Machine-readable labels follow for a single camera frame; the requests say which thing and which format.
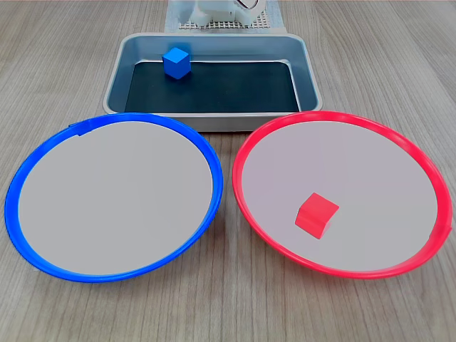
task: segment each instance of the wooden table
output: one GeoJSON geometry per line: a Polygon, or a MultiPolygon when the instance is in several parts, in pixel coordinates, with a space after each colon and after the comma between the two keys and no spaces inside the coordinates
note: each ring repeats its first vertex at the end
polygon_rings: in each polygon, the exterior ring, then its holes
{"type": "MultiPolygon", "coordinates": [[[[0,186],[69,124],[102,115],[120,41],[164,29],[165,1],[0,2],[0,186]]],[[[281,2],[304,38],[323,109],[420,146],[456,199],[456,3],[281,2]]],[[[455,341],[456,237],[409,274],[352,281],[305,269],[246,223],[231,186],[245,134],[206,135],[225,192],[207,233],[167,266],[73,284],[22,259],[0,229],[0,341],[455,341]]]]}

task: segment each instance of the gray tray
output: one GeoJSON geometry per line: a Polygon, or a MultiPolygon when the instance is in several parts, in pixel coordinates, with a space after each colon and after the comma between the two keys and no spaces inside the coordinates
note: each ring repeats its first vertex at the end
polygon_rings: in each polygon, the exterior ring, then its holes
{"type": "MultiPolygon", "coordinates": [[[[161,62],[171,48],[190,53],[192,62],[281,62],[290,71],[299,110],[319,110],[321,98],[305,43],[292,34],[274,33],[137,33],[123,39],[103,107],[107,113],[125,112],[135,66],[161,62]]],[[[199,132],[252,131],[273,118],[291,112],[263,113],[154,113],[181,121],[199,132]]]]}

